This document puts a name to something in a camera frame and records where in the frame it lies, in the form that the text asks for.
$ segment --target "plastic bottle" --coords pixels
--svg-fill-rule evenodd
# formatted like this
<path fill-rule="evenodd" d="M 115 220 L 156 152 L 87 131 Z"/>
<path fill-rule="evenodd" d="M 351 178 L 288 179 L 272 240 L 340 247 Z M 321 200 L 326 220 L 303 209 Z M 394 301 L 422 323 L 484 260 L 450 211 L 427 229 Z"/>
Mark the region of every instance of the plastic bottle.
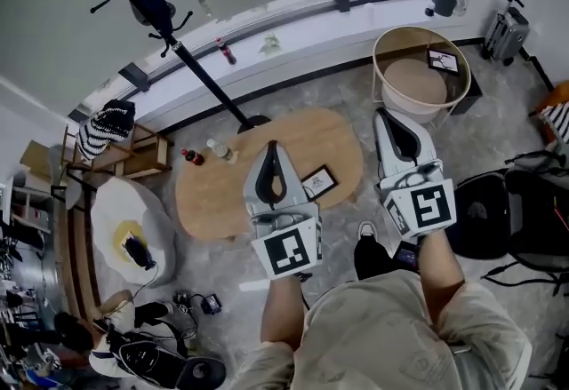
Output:
<path fill-rule="evenodd" d="M 222 41 L 221 38 L 215 38 L 215 42 L 217 43 L 217 48 L 221 51 L 221 53 L 223 53 L 223 55 L 225 55 L 225 58 L 227 59 L 229 65 L 235 65 L 237 63 L 237 59 L 235 55 L 233 55 L 231 49 L 229 49 L 229 46 L 224 41 Z"/>
<path fill-rule="evenodd" d="M 201 156 L 199 153 L 195 152 L 194 150 L 186 150 L 185 148 L 181 151 L 181 153 L 186 158 L 186 161 L 189 161 L 196 166 L 201 166 L 204 163 L 204 157 Z"/>
<path fill-rule="evenodd" d="M 213 139 L 207 141 L 207 146 L 212 150 L 212 153 L 218 158 L 224 159 L 229 164 L 234 164 L 237 161 L 237 152 L 234 152 L 227 145 L 216 142 Z"/>

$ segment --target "floor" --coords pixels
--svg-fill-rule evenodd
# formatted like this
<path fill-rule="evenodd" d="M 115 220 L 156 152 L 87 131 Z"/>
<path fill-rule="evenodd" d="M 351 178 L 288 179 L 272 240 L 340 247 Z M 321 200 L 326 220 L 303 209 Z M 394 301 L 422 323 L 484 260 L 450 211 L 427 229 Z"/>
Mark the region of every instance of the floor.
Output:
<path fill-rule="evenodd" d="M 481 60 L 474 46 L 463 48 L 484 97 L 465 115 L 451 116 L 442 128 L 433 132 L 437 155 L 445 164 L 445 176 L 459 182 L 468 176 L 503 167 L 505 159 L 526 151 L 542 148 L 539 135 L 527 119 L 527 113 L 547 93 L 531 64 L 517 57 L 505 68 L 498 63 Z M 308 303 L 313 304 L 324 292 L 346 281 L 356 279 L 352 254 L 357 242 L 357 226 L 363 219 L 375 221 L 381 240 L 393 252 L 396 243 L 387 238 L 386 226 L 373 191 L 377 181 L 377 160 L 373 144 L 372 117 L 375 105 L 370 101 L 372 68 L 365 66 L 321 77 L 259 99 L 241 108 L 247 115 L 264 114 L 278 117 L 302 107 L 328 107 L 353 123 L 365 154 L 365 176 L 357 190 L 356 203 L 342 203 L 322 211 L 325 262 L 314 270 L 314 277 L 304 284 Z M 200 317 L 199 339 L 203 346 L 220 354 L 228 368 L 230 388 L 247 351 L 259 344 L 259 329 L 266 292 L 240 292 L 241 282 L 261 279 L 263 269 L 249 242 L 252 235 L 241 235 L 233 242 L 204 244 L 187 236 L 180 226 L 174 200 L 176 174 L 186 162 L 179 157 L 184 147 L 201 148 L 209 138 L 223 141 L 236 132 L 237 123 L 227 112 L 176 131 L 173 170 L 149 177 L 144 184 L 163 201 L 177 225 L 177 277 L 164 287 L 144 290 L 137 297 L 141 304 L 152 299 L 167 299 L 179 288 L 209 294 L 215 292 L 223 304 L 223 312 L 215 317 Z M 461 259 L 469 279 L 476 280 L 502 261 L 482 262 Z M 96 255 L 97 276 L 103 298 L 128 287 L 122 277 L 106 268 L 101 255 Z M 503 281 L 525 279 L 533 272 L 514 267 L 502 275 Z M 553 370 L 558 341 L 556 332 L 567 332 L 567 301 L 551 297 L 551 288 L 534 284 L 506 289 L 483 283 L 506 307 L 512 318 L 533 342 L 531 373 Z M 542 388 L 544 382 L 528 379 L 524 389 Z"/>

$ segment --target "man's hand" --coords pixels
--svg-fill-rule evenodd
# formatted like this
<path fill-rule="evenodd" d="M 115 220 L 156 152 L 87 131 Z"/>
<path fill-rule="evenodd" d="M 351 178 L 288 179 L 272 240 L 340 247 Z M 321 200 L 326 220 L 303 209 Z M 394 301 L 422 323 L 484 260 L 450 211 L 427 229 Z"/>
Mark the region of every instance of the man's hand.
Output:
<path fill-rule="evenodd" d="M 301 282 L 296 276 L 271 281 L 260 326 L 260 341 L 286 343 L 295 351 L 301 345 L 303 329 Z"/>
<path fill-rule="evenodd" d="M 433 324 L 464 284 L 464 274 L 454 257 L 444 230 L 437 230 L 423 240 L 419 253 L 421 286 Z"/>

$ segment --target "coat rack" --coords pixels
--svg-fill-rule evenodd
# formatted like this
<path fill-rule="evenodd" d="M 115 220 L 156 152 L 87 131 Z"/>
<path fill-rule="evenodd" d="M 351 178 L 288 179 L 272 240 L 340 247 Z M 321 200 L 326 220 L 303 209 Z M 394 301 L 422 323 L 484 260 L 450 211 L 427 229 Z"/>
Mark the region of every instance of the coat rack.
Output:
<path fill-rule="evenodd" d="M 91 8 L 91 14 L 97 12 L 105 4 L 111 0 L 104 0 L 103 2 L 97 4 Z M 190 68 L 193 73 L 199 78 L 200 81 L 209 89 L 213 95 L 223 104 L 231 114 L 241 123 L 239 127 L 239 132 L 251 130 L 254 126 L 259 126 L 270 119 L 264 115 L 256 115 L 251 118 L 247 118 L 241 110 L 235 105 L 235 103 L 229 98 L 229 96 L 217 85 L 217 83 L 210 77 L 209 74 L 202 68 L 202 66 L 194 59 L 194 57 L 189 53 L 188 49 L 184 46 L 181 41 L 178 41 L 174 36 L 173 32 L 181 29 L 188 19 L 193 14 L 192 11 L 186 14 L 186 17 L 178 27 L 174 27 L 172 24 L 172 17 L 175 13 L 175 7 L 166 2 L 165 0 L 128 0 L 131 3 L 132 12 L 134 17 L 138 22 L 145 26 L 152 26 L 158 35 L 154 33 L 149 33 L 148 36 L 155 39 L 164 40 L 166 47 L 164 51 L 160 54 L 161 57 L 165 57 L 166 53 L 172 48 L 172 50 L 178 55 L 178 57 Z"/>

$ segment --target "wooden table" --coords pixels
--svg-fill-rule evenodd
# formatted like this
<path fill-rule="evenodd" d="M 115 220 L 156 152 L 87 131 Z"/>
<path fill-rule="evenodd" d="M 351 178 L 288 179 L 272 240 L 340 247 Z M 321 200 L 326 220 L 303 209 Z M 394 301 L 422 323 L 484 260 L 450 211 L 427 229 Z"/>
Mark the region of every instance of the wooden table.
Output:
<path fill-rule="evenodd" d="M 299 177 L 326 164 L 339 185 L 317 199 L 326 209 L 347 199 L 364 172 L 364 157 L 351 124 L 324 108 L 308 108 L 237 134 L 225 142 L 239 152 L 228 164 L 207 148 L 205 163 L 184 163 L 176 180 L 176 205 L 186 231 L 200 240 L 229 238 L 251 230 L 243 184 L 257 154 L 270 140 L 287 151 Z"/>

